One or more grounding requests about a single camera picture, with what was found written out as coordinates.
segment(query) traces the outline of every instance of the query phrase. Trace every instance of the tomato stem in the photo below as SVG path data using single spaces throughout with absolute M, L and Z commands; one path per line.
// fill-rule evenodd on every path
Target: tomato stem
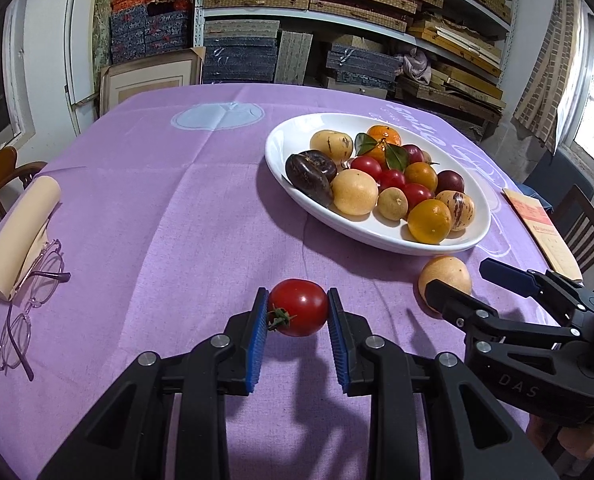
M 289 316 L 288 312 L 283 308 L 276 308 L 268 311 L 267 324 L 269 330 L 277 330 L 279 326 L 290 326 L 291 319 L 295 316 Z

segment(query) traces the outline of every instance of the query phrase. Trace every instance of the plate of fruit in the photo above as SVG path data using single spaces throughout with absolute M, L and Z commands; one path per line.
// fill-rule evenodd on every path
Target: plate of fruit
M 379 249 L 458 253 L 490 227 L 490 207 L 470 173 L 400 126 L 350 114 L 294 117 L 269 134 L 266 163 L 308 213 Z

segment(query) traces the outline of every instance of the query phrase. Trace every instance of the dark purple eggplant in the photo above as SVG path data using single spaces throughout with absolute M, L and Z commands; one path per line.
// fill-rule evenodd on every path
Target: dark purple eggplant
M 333 190 L 326 176 L 308 157 L 301 153 L 286 160 L 286 176 L 299 191 L 318 204 L 328 207 L 333 203 Z
M 305 152 L 301 152 L 300 155 L 305 156 L 311 164 L 314 164 L 328 179 L 328 182 L 332 182 L 334 177 L 337 176 L 337 165 L 324 152 L 320 150 L 306 150 Z

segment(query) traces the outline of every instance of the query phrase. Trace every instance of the purple tablecloth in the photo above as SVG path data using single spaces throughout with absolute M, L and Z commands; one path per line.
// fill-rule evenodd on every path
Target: purple tablecloth
M 259 286 L 305 278 L 336 286 L 344 306 L 401 347 L 463 355 L 463 334 L 420 307 L 413 283 L 427 258 L 351 240 L 306 214 L 264 162 L 267 134 L 313 112 L 388 121 L 455 156 L 486 191 L 489 234 L 459 255 L 474 295 L 503 316 L 546 322 L 532 300 L 484 282 L 494 256 L 543 271 L 535 243 L 503 199 L 514 185 L 440 118 L 336 91 L 217 85 L 140 94 L 101 118 L 44 171 L 62 188 L 49 224 L 61 240 L 69 283 L 32 313 L 28 358 L 0 372 L 0 452 L 33 479 L 111 382 L 142 351 L 189 351 L 248 310 Z M 5 320 L 0 304 L 0 331 Z M 227 399 L 231 473 L 240 479 L 363 478 L 370 400 L 337 384 L 327 330 L 268 337 L 250 397 Z M 521 424 L 525 413 L 513 412 Z M 421 442 L 426 455 L 426 444 Z M 424 478 L 428 478 L 424 463 Z

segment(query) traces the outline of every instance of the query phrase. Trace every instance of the checkered curtain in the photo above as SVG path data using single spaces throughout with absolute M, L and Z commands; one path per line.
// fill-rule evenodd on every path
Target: checkered curtain
M 557 147 L 557 107 L 572 62 L 574 22 L 574 0 L 555 0 L 532 75 L 514 111 L 514 118 L 553 153 Z

